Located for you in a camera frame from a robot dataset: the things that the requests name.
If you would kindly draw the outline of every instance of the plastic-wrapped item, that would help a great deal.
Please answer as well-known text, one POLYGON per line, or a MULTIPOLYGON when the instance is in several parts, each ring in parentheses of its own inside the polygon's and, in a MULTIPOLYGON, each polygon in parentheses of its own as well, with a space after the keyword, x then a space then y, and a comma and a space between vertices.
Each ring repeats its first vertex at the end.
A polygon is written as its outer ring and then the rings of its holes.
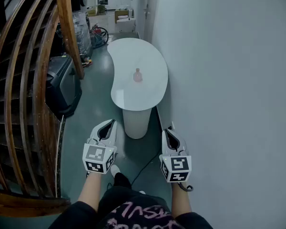
POLYGON ((89 60, 92 53, 89 28, 86 21, 86 13, 75 11, 72 13, 77 46, 80 51, 82 61, 89 60))

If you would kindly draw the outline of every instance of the black t-shirt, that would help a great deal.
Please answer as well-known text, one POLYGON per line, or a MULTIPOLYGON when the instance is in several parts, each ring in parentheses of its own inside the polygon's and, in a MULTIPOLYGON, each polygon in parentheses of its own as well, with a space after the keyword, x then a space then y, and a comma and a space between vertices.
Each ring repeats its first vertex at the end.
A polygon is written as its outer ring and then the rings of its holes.
POLYGON ((99 208, 97 213, 84 202, 76 202, 54 221, 50 229, 212 229, 203 217, 193 212, 174 219, 168 208, 147 195, 132 197, 105 216, 102 210, 100 212, 99 208))

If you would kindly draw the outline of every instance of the floor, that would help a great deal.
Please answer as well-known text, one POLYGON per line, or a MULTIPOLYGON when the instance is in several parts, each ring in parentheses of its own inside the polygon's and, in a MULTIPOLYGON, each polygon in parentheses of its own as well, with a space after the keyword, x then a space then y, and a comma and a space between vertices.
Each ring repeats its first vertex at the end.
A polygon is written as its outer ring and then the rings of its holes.
MULTIPOLYGON (((113 33, 110 35, 109 43, 125 37, 136 37, 136 34, 113 33)), ((130 182, 161 148, 161 132, 155 108, 151 113, 147 134, 142 139, 133 140, 125 134, 122 110, 111 100, 114 65, 106 46, 93 51, 92 63, 84 69, 85 78, 81 81, 82 97, 74 115, 66 120, 63 136, 61 193, 63 197, 70 198, 72 203, 78 199, 86 179, 86 171, 82 163, 83 145, 97 124, 108 119, 118 121, 116 140, 118 151, 115 164, 130 182)), ((102 177, 101 196, 109 182, 113 183, 110 172, 102 177)), ((159 158, 155 158, 140 174, 133 189, 162 197, 168 206, 171 206, 171 187, 162 175, 159 158)), ((56 218, 57 215, 25 219, 0 217, 0 228, 44 229, 56 218)))
POLYGON ((119 30, 114 22, 114 10, 107 11, 106 14, 89 17, 90 27, 98 24, 99 27, 105 28, 109 33, 118 33, 119 30))

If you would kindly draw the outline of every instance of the wooden staircase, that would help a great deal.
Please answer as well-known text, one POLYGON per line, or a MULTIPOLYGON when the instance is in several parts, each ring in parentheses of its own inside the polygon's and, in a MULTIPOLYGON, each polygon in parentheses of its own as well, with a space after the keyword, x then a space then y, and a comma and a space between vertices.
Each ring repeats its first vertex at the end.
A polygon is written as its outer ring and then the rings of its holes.
POLYGON ((60 198, 64 122, 45 103, 59 21, 67 52, 82 79, 71 0, 21 0, 0 34, 0 215, 49 215, 70 204, 60 198))

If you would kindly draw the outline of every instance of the shoe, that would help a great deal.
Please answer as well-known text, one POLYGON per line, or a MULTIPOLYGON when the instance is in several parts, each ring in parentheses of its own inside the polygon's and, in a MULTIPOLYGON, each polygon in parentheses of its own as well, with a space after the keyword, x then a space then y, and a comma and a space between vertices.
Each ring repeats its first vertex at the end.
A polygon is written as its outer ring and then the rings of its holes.
POLYGON ((113 178, 115 177, 116 173, 119 173, 121 172, 120 169, 116 166, 116 165, 112 165, 110 167, 110 172, 111 172, 111 175, 113 176, 113 178))

